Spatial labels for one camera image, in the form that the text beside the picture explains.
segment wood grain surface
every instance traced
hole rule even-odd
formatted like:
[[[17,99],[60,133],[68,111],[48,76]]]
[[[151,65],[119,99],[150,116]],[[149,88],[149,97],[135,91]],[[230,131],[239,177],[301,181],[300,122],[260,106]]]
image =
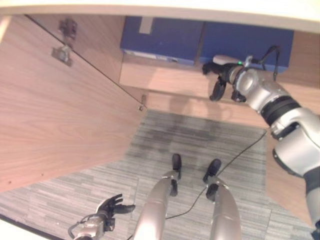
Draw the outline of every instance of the wood grain surface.
[[[123,61],[120,41],[125,24],[124,16],[115,15],[70,15],[70,14],[33,14],[30,16],[38,24],[63,40],[59,22],[71,17],[77,23],[74,52],[83,57],[104,75],[119,84]],[[138,101],[144,90],[121,86]]]
[[[318,0],[2,0],[0,14],[98,14],[197,19],[320,33]]]
[[[6,30],[10,24],[11,16],[1,16],[0,15],[0,44],[2,38],[4,37]]]
[[[267,128],[263,118],[244,104],[230,104],[159,92],[149,92],[148,109],[166,113]]]
[[[117,161],[144,115],[83,59],[24,16],[0,45],[0,191]]]
[[[320,35],[296,32],[289,69],[278,82],[304,107],[320,114]],[[147,59],[125,54],[120,83],[122,85],[208,99],[217,81],[211,73],[202,75],[202,65]],[[229,102],[232,87],[227,86],[223,99]]]
[[[265,192],[285,209],[312,226],[303,178],[286,173],[275,161],[272,150],[277,141],[267,135]]]

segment wire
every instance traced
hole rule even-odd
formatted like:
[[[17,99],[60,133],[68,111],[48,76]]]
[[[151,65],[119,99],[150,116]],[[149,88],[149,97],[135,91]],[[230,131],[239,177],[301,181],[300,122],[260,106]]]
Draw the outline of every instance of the wire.
[[[169,217],[166,217],[165,219],[173,219],[173,218],[177,218],[177,217],[180,217],[182,215],[185,215],[187,213],[189,213],[193,208],[194,206],[196,205],[198,199],[200,198],[200,196],[202,195],[202,193],[207,189],[207,187],[205,187],[204,189],[202,189],[202,191],[198,194],[198,196],[196,197],[196,199],[194,200],[193,204],[191,205],[191,207],[188,209],[188,211],[185,211],[183,213],[180,213],[180,214],[177,214],[177,215],[173,215],[173,216],[169,216]]]
[[[253,59],[252,63],[254,64],[261,64],[263,70],[266,70],[265,66],[265,61],[267,57],[275,51],[275,65],[274,65],[274,70],[273,70],[273,80],[277,80],[277,75],[278,75],[278,67],[279,67],[279,57],[280,57],[280,46],[278,45],[272,45],[271,47],[268,48],[266,53],[263,55],[263,57],[260,60]]]
[[[249,146],[247,146],[245,149],[243,149],[238,155],[236,155],[230,162],[227,163],[227,165],[225,165],[217,174],[216,176],[219,176],[230,164],[232,164],[241,154],[243,154],[245,151],[247,151],[249,148],[251,148],[253,145],[255,145],[256,143],[258,143],[265,135],[266,135],[267,131],[264,131],[264,133],[259,137],[258,140],[256,140],[254,143],[250,144]],[[191,205],[191,207],[183,212],[183,213],[180,213],[180,214],[177,214],[177,215],[173,215],[173,216],[169,216],[166,218],[167,219],[173,219],[173,218],[177,218],[177,217],[180,217],[180,216],[183,216],[187,213],[189,213],[192,208],[196,205],[198,199],[200,198],[200,196],[204,193],[204,191],[207,189],[207,187],[205,187],[204,189],[202,189],[202,191],[198,194],[198,196],[196,197],[196,199],[194,200],[193,204]]]
[[[230,162],[227,163],[217,174],[216,176],[219,176],[230,164],[232,164],[241,154],[243,154],[245,151],[247,151],[249,148],[251,148],[253,145],[257,144],[265,135],[267,131],[265,130],[264,133],[259,137],[258,140],[256,140],[251,145],[247,146],[245,149],[243,149],[237,156],[235,156]]]

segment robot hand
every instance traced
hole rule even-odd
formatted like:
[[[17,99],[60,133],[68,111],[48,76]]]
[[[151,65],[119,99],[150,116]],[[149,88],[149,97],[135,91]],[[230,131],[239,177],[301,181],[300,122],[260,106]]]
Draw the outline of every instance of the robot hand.
[[[122,194],[115,195],[102,202],[96,213],[85,216],[81,221],[68,229],[69,236],[74,240],[98,240],[105,232],[115,229],[115,214],[128,214],[135,209],[135,205],[119,204],[123,201]],[[72,230],[80,225],[81,230],[74,236]]]

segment hinge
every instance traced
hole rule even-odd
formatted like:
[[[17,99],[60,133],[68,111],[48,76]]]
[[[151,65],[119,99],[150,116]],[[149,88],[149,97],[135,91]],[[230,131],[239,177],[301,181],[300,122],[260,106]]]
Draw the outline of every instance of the hinge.
[[[63,34],[64,46],[53,48],[51,53],[52,57],[58,59],[69,67],[73,62],[70,58],[70,52],[73,51],[73,44],[76,40],[77,26],[78,24],[69,17],[60,21],[58,29]]]
[[[141,105],[139,106],[140,111],[144,110],[144,108],[146,107],[146,103],[147,103],[147,96],[145,94],[143,94],[141,96]]]

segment gray carpet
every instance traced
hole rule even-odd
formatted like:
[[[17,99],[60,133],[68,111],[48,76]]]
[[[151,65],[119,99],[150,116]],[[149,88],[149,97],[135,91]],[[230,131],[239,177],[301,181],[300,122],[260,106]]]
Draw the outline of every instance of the gray carpet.
[[[124,204],[135,203],[136,209],[116,215],[115,230],[103,239],[126,240],[148,193],[171,169],[173,153],[182,156],[182,178],[178,196],[169,200],[168,216],[189,209],[205,186],[202,178],[214,158],[225,166],[263,133],[260,128],[149,110],[123,160],[1,193],[0,214],[70,239],[70,225],[94,213],[102,200],[123,193]],[[312,230],[305,223],[265,196],[265,156],[264,137],[220,175],[238,205],[242,238],[311,240]],[[163,239],[209,240],[213,210],[203,194],[188,214],[166,221]]]

